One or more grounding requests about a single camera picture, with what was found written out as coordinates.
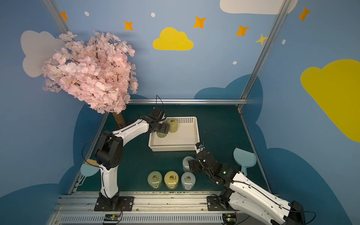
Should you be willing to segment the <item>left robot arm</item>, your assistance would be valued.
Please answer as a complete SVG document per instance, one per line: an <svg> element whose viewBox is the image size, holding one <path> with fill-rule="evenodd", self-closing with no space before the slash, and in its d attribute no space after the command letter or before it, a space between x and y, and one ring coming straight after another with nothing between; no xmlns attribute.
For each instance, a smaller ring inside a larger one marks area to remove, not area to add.
<svg viewBox="0 0 360 225"><path fill-rule="evenodd" d="M95 211L116 211L121 206L117 183L118 166L123 159L124 146L134 138L151 132L168 134L170 125L165 122L164 110L154 107L153 112L144 115L134 123L113 131L104 132L99 138L99 149L95 157L100 168L101 190Z"/></svg>

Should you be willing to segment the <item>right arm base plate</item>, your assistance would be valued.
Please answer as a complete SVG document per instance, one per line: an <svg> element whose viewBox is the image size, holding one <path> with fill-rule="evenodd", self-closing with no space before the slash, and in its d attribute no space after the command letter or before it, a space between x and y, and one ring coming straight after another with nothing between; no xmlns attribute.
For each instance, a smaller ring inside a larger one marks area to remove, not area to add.
<svg viewBox="0 0 360 225"><path fill-rule="evenodd" d="M244 209L239 206L238 199L224 199L216 195L210 195L206 197L207 200L207 209L210 212L219 212L219 211L238 211L244 213Z"/></svg>

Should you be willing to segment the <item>yellow canister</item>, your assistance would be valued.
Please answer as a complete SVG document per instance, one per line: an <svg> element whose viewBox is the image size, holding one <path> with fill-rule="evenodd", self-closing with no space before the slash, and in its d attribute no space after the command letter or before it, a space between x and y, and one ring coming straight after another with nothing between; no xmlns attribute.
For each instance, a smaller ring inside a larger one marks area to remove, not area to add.
<svg viewBox="0 0 360 225"><path fill-rule="evenodd" d="M178 130L178 120L176 118L169 118L167 120L167 124L169 125L169 132L175 133Z"/></svg>
<svg viewBox="0 0 360 225"><path fill-rule="evenodd" d="M178 187L179 175L175 171L168 171L164 177L164 183L168 189L174 190Z"/></svg>

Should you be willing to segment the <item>white perforated plastic basket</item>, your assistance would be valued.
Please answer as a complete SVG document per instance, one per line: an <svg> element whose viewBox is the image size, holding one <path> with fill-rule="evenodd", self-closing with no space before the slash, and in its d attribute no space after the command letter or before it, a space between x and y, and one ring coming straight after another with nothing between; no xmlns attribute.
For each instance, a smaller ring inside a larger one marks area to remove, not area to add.
<svg viewBox="0 0 360 225"><path fill-rule="evenodd" d="M177 120L178 130L169 132L165 137L158 137L150 133L148 146L153 152L196 151L196 144L200 142L197 117L170 117L164 120Z"/></svg>

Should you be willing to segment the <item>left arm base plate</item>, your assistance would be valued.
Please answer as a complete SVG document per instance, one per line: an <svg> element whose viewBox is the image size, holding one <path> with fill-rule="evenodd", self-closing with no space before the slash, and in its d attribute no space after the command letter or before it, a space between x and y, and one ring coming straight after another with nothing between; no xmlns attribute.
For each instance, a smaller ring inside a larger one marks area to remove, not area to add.
<svg viewBox="0 0 360 225"><path fill-rule="evenodd" d="M117 196L107 198L100 194L95 204L95 212L131 212L134 204L133 196Z"/></svg>

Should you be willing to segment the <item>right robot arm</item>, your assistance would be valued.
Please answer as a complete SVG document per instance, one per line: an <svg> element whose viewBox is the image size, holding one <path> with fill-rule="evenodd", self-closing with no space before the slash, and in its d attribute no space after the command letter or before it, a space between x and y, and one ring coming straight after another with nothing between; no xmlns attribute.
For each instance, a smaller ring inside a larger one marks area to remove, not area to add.
<svg viewBox="0 0 360 225"><path fill-rule="evenodd" d="M306 224L305 212L299 202L288 202L271 194L229 164L219 163L210 152L200 151L196 158L188 160L188 164L191 172L204 172L211 181L225 187L219 199L232 209L266 225Z"/></svg>

